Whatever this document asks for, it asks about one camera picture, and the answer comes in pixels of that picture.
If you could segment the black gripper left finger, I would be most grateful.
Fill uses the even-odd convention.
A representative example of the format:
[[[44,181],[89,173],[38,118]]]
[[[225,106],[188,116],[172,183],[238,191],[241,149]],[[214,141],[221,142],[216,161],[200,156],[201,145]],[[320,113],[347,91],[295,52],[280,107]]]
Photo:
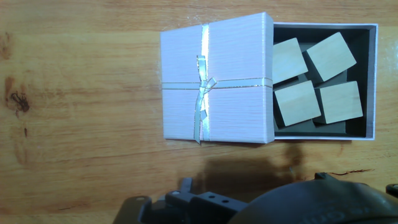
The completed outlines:
[[[168,192],[156,202],[148,196],[126,199],[113,223],[228,223],[247,207],[247,203],[213,192],[193,194],[192,181],[184,178],[178,190]]]

